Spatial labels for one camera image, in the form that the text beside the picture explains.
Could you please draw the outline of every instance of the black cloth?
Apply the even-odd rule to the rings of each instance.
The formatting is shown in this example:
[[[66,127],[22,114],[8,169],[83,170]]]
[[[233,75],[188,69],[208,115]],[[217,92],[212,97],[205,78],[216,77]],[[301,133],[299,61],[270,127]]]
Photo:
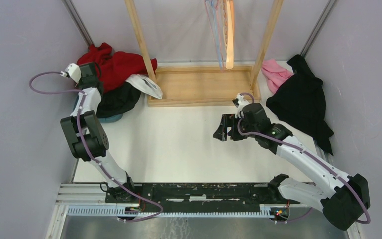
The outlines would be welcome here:
[[[97,117],[107,118],[125,113],[134,108],[141,91],[125,82],[122,86],[103,94],[97,108]]]
[[[323,81],[314,76],[302,56],[296,55],[287,63],[295,74],[267,99],[266,106],[279,120],[310,135],[320,148],[333,155],[329,138],[334,132],[324,121],[326,98]]]

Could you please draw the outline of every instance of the white table surface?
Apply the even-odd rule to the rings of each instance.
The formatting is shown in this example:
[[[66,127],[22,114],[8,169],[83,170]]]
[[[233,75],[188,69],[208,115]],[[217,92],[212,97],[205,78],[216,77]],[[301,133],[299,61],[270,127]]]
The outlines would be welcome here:
[[[286,62],[279,64],[291,70]],[[261,103],[271,122],[283,124],[316,152],[310,136],[279,121],[265,106],[272,93],[261,72],[258,81]],[[103,128],[110,153],[134,182],[269,182],[280,173],[298,181],[312,181],[251,138],[237,142],[214,139],[222,114],[235,111],[234,106],[150,108],[142,94],[120,121],[103,124]],[[104,178],[93,166],[79,160],[74,182],[101,181]]]

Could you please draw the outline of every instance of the clothes pile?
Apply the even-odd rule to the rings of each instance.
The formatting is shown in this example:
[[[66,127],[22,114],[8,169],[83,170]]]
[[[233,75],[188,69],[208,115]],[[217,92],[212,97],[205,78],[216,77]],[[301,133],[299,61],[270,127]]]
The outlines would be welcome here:
[[[320,148],[333,155],[329,138],[334,132],[324,121],[326,98],[323,81],[312,73],[302,56],[295,55],[287,63],[295,74],[289,75],[277,66],[265,74],[268,82],[271,81],[269,89],[276,89],[272,91],[274,95],[267,99],[266,106],[279,120],[310,135]]]
[[[141,91],[156,98],[162,97],[160,88],[147,76],[143,57],[138,54],[123,51],[115,52],[107,43],[100,47],[89,46],[89,51],[80,57],[78,65],[96,62],[100,66],[100,80],[103,81],[104,93],[97,109],[97,117],[120,119],[124,112],[134,108]],[[157,60],[152,59],[153,71],[157,68]]]

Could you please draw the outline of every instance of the wooden frame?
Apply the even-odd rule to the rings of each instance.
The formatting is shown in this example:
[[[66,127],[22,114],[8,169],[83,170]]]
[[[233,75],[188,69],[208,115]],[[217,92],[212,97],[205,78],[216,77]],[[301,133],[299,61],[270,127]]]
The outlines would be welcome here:
[[[162,89],[163,98],[149,96],[149,106],[223,106],[232,105],[232,99],[239,92],[254,95],[261,99],[257,83],[258,73],[275,29],[283,0],[273,0],[269,20],[263,34],[260,50],[253,66],[235,66],[220,71],[217,66],[158,67],[156,74],[150,62],[149,52],[144,40],[143,30],[138,18],[134,0],[125,0],[134,27],[135,36],[141,49],[144,64],[150,79]]]

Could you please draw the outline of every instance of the metal floor panel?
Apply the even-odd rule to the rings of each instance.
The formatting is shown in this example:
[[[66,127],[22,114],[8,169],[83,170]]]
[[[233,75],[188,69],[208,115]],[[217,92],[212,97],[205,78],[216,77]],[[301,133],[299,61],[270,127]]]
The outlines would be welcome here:
[[[292,208],[291,219],[307,208]],[[67,216],[64,239],[347,239],[321,212],[294,223],[275,225],[265,218],[155,218],[137,223],[116,217]]]

